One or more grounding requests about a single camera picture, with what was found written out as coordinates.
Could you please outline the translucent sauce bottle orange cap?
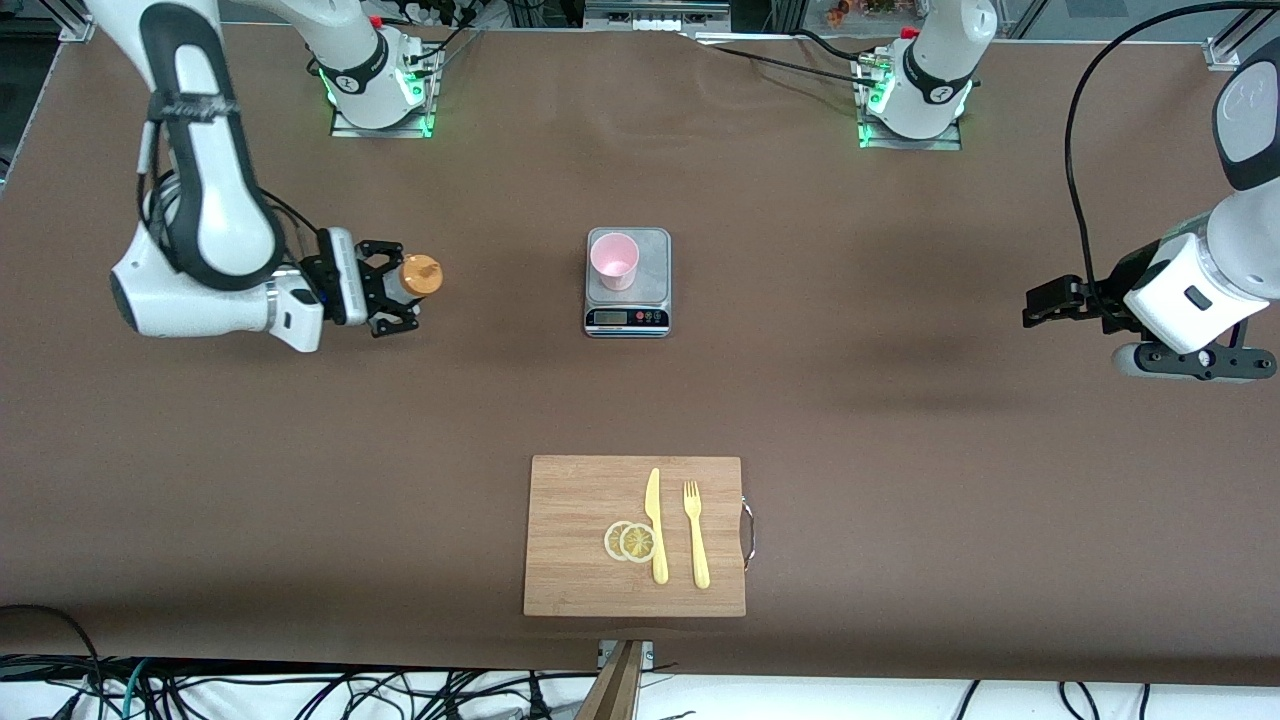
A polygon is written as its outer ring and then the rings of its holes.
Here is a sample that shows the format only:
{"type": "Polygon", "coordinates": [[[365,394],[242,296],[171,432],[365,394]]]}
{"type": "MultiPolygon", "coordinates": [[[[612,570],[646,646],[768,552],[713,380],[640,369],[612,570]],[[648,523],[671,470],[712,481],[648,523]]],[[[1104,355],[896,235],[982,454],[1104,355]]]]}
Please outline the translucent sauce bottle orange cap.
{"type": "Polygon", "coordinates": [[[412,305],[442,287],[443,269],[426,254],[404,255],[399,265],[384,275],[383,284],[388,299],[412,305]]]}

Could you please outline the pink plastic cup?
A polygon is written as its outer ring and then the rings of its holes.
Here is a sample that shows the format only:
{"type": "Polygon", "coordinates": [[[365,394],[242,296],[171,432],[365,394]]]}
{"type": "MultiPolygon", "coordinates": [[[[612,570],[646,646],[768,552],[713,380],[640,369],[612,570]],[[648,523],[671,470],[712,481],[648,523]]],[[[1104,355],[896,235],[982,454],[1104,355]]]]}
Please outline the pink plastic cup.
{"type": "Polygon", "coordinates": [[[603,287],[622,292],[635,282],[640,247],[631,234],[609,232],[591,242],[589,261],[603,287]]]}

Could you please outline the brown table cover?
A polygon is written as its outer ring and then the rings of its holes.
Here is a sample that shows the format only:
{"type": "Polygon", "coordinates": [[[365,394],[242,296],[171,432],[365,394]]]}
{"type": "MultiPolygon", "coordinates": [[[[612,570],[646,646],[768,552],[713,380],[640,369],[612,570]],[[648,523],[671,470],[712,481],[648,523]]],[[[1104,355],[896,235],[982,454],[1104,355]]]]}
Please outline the brown table cover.
{"type": "Polygon", "coordinates": [[[151,340],[113,302],[145,85],[60,51],[0,197],[0,603],[108,655],[1280,684],[1280,378],[1143,380],[1076,272],[1093,44],[997,44],[959,152],[860,149],[840,86],[667,33],[490,31],[436,135],[334,138],[283,27],[225,32],[260,181],[435,256],[425,327],[151,340]],[[582,329],[598,227],[672,238],[664,338],[582,329]],[[739,619],[524,615],[540,454],[732,456],[739,619]]]}

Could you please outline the wooden cutting board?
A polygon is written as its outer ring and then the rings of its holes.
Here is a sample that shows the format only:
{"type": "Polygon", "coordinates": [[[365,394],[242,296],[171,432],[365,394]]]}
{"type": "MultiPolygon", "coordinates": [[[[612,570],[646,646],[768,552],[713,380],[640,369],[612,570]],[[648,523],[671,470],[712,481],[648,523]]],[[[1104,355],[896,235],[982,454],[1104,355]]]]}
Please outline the wooden cutting board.
{"type": "Polygon", "coordinates": [[[524,612],[530,618],[742,618],[742,464],[737,457],[572,456],[532,460],[527,512],[524,612]],[[660,469],[662,532],[669,582],[649,562],[614,561],[607,528],[650,525],[646,483],[660,469]],[[710,587],[692,579],[684,483],[701,495],[701,533],[710,587]]]}

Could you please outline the silver digital kitchen scale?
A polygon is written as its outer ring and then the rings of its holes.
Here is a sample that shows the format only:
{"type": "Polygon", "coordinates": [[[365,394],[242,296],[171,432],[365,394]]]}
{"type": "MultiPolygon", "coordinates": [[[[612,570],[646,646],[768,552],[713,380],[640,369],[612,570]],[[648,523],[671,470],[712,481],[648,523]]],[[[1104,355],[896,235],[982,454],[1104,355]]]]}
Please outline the silver digital kitchen scale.
{"type": "Polygon", "coordinates": [[[658,227],[598,227],[585,241],[582,329],[595,338],[664,338],[673,324],[673,254],[658,227]],[[622,292],[602,286],[589,261],[593,241],[609,232],[631,234],[640,247],[634,284],[622,292]]]}

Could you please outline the yellow plastic knife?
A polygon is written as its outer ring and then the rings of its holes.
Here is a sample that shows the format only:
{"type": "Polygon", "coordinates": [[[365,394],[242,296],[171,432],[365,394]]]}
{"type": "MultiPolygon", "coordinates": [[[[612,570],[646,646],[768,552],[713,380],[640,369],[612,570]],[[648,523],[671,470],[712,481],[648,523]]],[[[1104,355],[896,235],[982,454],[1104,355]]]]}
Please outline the yellow plastic knife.
{"type": "Polygon", "coordinates": [[[646,483],[645,514],[653,530],[652,578],[658,585],[669,582],[669,569],[662,532],[660,469],[653,468],[646,483]]]}

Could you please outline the white power strip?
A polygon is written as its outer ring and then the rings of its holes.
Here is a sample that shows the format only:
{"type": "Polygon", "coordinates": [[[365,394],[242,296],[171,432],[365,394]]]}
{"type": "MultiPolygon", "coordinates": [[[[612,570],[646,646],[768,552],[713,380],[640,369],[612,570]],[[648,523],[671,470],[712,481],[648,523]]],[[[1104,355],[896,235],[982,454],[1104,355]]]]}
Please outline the white power strip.
{"type": "Polygon", "coordinates": [[[582,27],[612,32],[728,33],[731,8],[731,0],[584,0],[582,27]]]}

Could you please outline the yellow plastic fork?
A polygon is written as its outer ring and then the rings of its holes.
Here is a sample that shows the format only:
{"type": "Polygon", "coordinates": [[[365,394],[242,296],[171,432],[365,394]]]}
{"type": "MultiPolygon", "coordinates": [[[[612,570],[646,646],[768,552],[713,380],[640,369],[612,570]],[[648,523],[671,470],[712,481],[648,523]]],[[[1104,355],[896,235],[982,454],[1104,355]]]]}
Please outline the yellow plastic fork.
{"type": "Polygon", "coordinates": [[[684,483],[684,511],[690,524],[694,584],[704,591],[710,587],[710,569],[701,533],[701,495],[695,480],[684,483]]]}

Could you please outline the wooden beam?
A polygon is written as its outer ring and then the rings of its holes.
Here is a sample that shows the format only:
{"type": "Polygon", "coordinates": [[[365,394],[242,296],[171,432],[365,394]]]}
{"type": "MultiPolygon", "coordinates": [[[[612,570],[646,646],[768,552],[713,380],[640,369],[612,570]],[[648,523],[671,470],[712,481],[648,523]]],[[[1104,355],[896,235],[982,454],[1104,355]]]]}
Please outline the wooden beam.
{"type": "Polygon", "coordinates": [[[643,671],[639,641],[622,641],[600,670],[573,720],[634,720],[643,671]]]}

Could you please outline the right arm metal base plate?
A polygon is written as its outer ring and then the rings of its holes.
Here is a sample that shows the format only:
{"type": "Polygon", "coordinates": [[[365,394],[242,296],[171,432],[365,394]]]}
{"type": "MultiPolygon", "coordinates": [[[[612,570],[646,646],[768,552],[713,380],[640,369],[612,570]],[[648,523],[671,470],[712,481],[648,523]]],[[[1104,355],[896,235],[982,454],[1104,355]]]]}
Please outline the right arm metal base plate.
{"type": "Polygon", "coordinates": [[[396,124],[379,129],[357,127],[340,113],[334,111],[330,136],[335,138],[431,138],[434,126],[435,111],[421,108],[415,109],[396,124]]]}

